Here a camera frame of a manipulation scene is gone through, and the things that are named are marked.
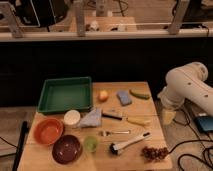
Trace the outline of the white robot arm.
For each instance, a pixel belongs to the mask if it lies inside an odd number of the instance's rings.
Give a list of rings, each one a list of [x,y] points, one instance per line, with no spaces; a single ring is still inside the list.
[[[200,62],[173,68],[166,74],[166,86],[157,95],[163,106],[164,125],[172,122],[186,99],[213,116],[213,88],[205,83],[207,78],[208,69]]]

